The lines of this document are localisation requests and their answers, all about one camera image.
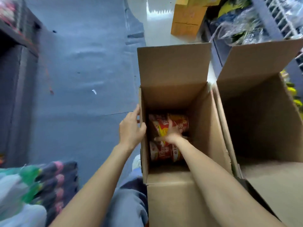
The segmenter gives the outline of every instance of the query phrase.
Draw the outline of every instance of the leg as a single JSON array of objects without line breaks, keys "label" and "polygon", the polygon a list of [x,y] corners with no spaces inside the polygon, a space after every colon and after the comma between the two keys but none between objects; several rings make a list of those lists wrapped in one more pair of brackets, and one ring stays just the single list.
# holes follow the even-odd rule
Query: leg
[{"label": "leg", "polygon": [[146,194],[141,168],[133,169],[116,189],[103,227],[144,227],[148,222]]}]

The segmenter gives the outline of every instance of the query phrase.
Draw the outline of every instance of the wrapped package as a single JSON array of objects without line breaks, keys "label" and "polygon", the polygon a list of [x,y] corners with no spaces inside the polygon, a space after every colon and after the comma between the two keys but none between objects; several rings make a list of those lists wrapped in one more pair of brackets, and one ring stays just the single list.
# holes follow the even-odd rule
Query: wrapped package
[{"label": "wrapped package", "polygon": [[229,46],[270,41],[254,7],[243,9],[233,20],[222,21],[218,27],[218,39],[224,40]]},{"label": "wrapped package", "polygon": [[167,115],[155,115],[149,114],[149,122],[150,122],[150,130],[152,133],[152,137],[162,137],[167,134],[169,128],[169,121],[170,118],[173,122],[172,126],[178,126],[182,132],[188,131],[188,118],[185,115],[176,115],[176,114],[167,114]]},{"label": "wrapped package", "polygon": [[[180,114],[166,114],[166,115],[156,115],[149,114],[150,131],[152,139],[155,137],[162,137],[167,134],[169,128],[169,119],[172,120],[172,126],[178,126],[181,132],[187,132],[189,128],[188,118],[185,115]],[[172,162],[177,162],[183,159],[180,150],[173,144],[167,142],[149,142],[151,160],[165,161],[172,160]]]},{"label": "wrapped package", "polygon": [[150,141],[149,146],[151,150],[151,160],[153,162],[165,160],[177,162],[183,159],[183,156],[176,145],[169,144],[164,146],[162,142]]},{"label": "wrapped package", "polygon": [[303,0],[285,0],[282,6],[287,19],[300,30],[303,26]]}]

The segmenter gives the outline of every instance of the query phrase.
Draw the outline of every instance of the cardboard box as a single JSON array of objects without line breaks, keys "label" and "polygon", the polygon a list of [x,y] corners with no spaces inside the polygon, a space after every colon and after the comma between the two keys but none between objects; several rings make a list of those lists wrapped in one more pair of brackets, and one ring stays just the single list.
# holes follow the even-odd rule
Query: cardboard box
[{"label": "cardboard box", "polygon": [[[138,48],[140,122],[149,124],[148,114],[158,110],[186,114],[193,145],[232,173],[207,83],[210,52],[210,43]],[[151,227],[218,226],[187,166],[150,162],[147,135],[141,142],[141,162]]]},{"label": "cardboard box", "polygon": [[293,186],[303,175],[303,123],[279,72],[302,47],[301,39],[234,46],[213,86],[234,174],[287,226],[302,226],[291,222],[303,208]]},{"label": "cardboard box", "polygon": [[175,36],[196,36],[207,7],[204,6],[186,6],[175,4],[174,17],[172,20],[171,34]]},{"label": "cardboard box", "polygon": [[221,0],[176,0],[177,4],[186,6],[213,6],[218,5]]}]

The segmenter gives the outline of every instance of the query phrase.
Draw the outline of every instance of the sneaker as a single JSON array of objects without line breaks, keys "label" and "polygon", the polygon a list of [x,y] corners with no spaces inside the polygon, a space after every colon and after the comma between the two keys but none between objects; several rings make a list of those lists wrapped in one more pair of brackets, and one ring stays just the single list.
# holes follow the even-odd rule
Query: sneaker
[{"label": "sneaker", "polygon": [[132,164],[132,170],[137,168],[141,168],[141,155],[137,155]]}]

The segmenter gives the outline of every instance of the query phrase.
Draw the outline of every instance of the orange box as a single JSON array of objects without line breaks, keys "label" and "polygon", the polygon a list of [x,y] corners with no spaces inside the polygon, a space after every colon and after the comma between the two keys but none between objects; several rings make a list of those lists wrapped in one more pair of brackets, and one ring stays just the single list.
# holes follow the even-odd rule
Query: orange box
[{"label": "orange box", "polygon": [[175,5],[171,34],[175,36],[196,36],[203,21],[207,7]]}]

